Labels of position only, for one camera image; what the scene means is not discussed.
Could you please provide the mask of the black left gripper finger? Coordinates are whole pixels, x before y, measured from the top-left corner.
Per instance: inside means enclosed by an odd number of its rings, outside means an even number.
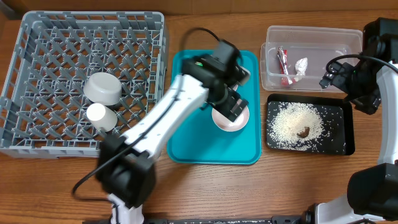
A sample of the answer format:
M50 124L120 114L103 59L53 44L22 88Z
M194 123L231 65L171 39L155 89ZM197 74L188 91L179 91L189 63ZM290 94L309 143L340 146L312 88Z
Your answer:
M234 118L237 118L242 112L245 107L247 107L248 101L245 99L238 99L236 104L231 109L231 113Z
M228 106L216 106L215 110L231 122L236 120L236 115Z

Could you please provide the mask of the pink bowl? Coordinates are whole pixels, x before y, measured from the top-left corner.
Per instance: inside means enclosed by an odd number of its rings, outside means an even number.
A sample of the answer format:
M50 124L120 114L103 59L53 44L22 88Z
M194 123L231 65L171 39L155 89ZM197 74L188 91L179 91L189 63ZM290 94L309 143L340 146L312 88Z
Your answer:
M224 117L217 110L212 109L211 111L211 117L214 123L217 125L217 127L226 132L235 132L239 131L240 129L243 129L243 127L245 127L245 125L249 121L249 115L250 115L249 108L247 106L243 109L243 112L233 122L230 121L228 118Z

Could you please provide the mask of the pile of rice grains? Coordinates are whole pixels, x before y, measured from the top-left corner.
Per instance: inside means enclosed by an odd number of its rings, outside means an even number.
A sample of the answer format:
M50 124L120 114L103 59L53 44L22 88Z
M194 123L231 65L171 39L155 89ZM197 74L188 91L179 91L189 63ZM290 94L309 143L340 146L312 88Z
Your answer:
M323 141L331 136L330 128L323 119L325 114L313 104L276 103L276 112L267 120L267 145L273 149L289 151L319 151ZM306 138L297 133L303 127L309 127Z

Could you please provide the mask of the red foil snack wrapper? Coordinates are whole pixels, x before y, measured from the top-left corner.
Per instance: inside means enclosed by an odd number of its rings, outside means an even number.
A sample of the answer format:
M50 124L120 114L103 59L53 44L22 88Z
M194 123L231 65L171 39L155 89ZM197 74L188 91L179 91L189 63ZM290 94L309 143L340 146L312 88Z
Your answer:
M278 47L277 57L279 59L281 74L284 76L281 78L281 84L283 86L289 86L293 84L293 81L290 77L288 77L289 72L287 69L287 54L286 51L282 47Z

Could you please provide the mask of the white napkin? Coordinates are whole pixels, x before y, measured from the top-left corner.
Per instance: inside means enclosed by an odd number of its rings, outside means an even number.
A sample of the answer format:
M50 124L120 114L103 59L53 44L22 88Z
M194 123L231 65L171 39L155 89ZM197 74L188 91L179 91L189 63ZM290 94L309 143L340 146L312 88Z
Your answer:
M297 72L297 75L305 76L305 72L307 70L307 67L308 67L308 58L304 57L304 58L299 59L295 63L295 70Z

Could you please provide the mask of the brown food scrap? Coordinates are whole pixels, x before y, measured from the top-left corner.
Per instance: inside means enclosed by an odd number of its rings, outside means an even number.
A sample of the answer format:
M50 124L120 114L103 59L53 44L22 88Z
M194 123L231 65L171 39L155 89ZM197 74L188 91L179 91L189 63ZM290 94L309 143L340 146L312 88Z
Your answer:
M310 128L309 127L303 127L298 133L297 136L300 138L306 138L309 135Z

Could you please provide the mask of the grey bowl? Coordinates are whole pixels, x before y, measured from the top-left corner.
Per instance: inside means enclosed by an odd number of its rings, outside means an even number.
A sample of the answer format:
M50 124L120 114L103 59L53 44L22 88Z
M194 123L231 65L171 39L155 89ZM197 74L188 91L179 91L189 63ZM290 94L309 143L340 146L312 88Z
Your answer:
M97 72L92 74L83 87L84 95L94 103L113 106L119 103L122 95L121 82L112 74Z

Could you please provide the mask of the white cup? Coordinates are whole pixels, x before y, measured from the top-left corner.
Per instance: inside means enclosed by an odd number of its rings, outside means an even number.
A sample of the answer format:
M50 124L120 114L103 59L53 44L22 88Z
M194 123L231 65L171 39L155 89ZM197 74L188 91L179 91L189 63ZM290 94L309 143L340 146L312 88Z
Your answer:
M118 122L116 113L101 103L91 104L86 117L97 130L105 132L113 130Z

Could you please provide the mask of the large white round plate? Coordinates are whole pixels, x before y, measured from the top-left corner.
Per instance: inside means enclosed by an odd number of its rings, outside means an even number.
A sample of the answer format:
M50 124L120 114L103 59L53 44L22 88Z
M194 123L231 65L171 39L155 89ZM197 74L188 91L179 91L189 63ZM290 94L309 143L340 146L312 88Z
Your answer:
M240 65L238 65L236 69L238 72L238 80L236 84L232 87L234 91L238 89L238 86L243 86L250 79L251 76L251 72Z

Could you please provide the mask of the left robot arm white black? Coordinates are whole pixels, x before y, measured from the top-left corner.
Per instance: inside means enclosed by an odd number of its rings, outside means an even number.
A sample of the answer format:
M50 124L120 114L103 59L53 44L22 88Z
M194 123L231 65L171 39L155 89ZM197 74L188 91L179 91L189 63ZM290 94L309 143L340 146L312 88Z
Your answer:
M248 105L234 90L250 73L238 64L241 54L221 40L212 54L182 61L182 74L133 128L100 144L95 177L113 204L111 223L143 223L142 205L155 185L155 161L178 127L204 103L234 122Z

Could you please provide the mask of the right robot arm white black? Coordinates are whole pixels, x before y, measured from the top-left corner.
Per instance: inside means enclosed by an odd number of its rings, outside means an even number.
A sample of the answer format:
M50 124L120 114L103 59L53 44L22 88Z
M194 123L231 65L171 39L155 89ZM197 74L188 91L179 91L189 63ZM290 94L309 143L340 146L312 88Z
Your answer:
M356 110L382 110L377 164L355 172L347 191L312 205L301 223L376 223L397 220L397 20L380 17L364 26L363 49L326 65L320 86L335 86Z

